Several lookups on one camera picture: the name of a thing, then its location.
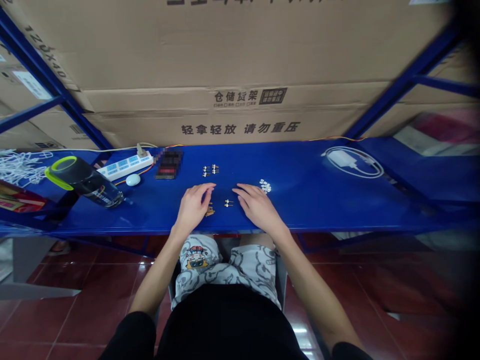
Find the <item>right hand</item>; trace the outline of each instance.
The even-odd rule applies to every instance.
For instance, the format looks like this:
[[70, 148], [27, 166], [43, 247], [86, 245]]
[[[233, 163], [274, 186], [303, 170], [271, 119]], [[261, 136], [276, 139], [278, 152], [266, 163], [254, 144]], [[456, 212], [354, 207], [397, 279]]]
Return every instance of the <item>right hand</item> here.
[[232, 191], [238, 195], [238, 201], [245, 211], [246, 217], [252, 223], [270, 236], [287, 229], [279, 213], [262, 189], [258, 186], [240, 183], [237, 186], [243, 190], [233, 188]]

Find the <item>power plug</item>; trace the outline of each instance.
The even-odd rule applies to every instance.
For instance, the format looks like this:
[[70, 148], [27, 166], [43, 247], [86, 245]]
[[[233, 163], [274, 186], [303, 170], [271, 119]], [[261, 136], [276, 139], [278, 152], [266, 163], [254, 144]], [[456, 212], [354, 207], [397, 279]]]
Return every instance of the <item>power plug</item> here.
[[355, 164], [357, 160], [343, 150], [331, 151], [327, 154], [327, 158], [329, 158], [341, 168], [350, 167], [355, 169], [357, 167], [357, 165]]

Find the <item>left hand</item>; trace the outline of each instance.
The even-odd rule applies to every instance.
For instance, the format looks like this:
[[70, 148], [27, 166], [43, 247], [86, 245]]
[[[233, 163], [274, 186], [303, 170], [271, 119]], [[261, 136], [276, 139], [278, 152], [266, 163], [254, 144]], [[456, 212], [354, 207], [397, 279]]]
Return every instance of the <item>left hand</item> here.
[[209, 208], [209, 202], [212, 198], [212, 191], [217, 184], [208, 182], [201, 185], [195, 185], [188, 188], [181, 198], [180, 209], [176, 218], [175, 225], [172, 228], [186, 233], [188, 236], [204, 218]]

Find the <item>charger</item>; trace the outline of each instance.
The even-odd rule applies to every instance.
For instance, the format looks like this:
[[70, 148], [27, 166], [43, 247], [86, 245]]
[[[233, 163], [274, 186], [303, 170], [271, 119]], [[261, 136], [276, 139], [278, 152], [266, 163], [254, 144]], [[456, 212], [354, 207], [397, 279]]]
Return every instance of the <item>charger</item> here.
[[[376, 173], [365, 172], [363, 170], [360, 170], [357, 166], [357, 159], [355, 159], [349, 153], [359, 156], [360, 159], [362, 159], [367, 164], [372, 166], [376, 170]], [[359, 178], [376, 179], [381, 177], [385, 173], [384, 168], [382, 167], [382, 165], [378, 163], [377, 160], [375, 160], [373, 157], [368, 155], [366, 152], [363, 152], [361, 150], [358, 150], [352, 147], [348, 147], [348, 146], [330, 147], [321, 156], [326, 156], [328, 161], [330, 161], [330, 163], [333, 166], [335, 166], [337, 169], [343, 171], [344, 173], [347, 173]], [[355, 169], [359, 173], [362, 173], [364, 175], [342, 169], [346, 167]]]
[[326, 157], [330, 160], [333, 161], [335, 164], [337, 164], [339, 167], [344, 168], [344, 167], [351, 167], [351, 168], [356, 168], [357, 166], [355, 163], [357, 160], [347, 154], [343, 150], [334, 150], [326, 154]]

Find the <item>person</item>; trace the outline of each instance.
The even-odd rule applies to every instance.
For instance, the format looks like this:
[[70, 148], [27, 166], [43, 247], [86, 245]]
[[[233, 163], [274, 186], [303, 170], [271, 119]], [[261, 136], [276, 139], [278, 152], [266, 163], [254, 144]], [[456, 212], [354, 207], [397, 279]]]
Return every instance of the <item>person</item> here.
[[[100, 359], [307, 359], [277, 299], [274, 246], [331, 358], [371, 359], [342, 305], [259, 187], [239, 183], [232, 189], [247, 218], [265, 234], [242, 237], [228, 263], [211, 237], [191, 235], [215, 186], [186, 190], [167, 242]], [[154, 356], [153, 316], [178, 260], [172, 313]]]

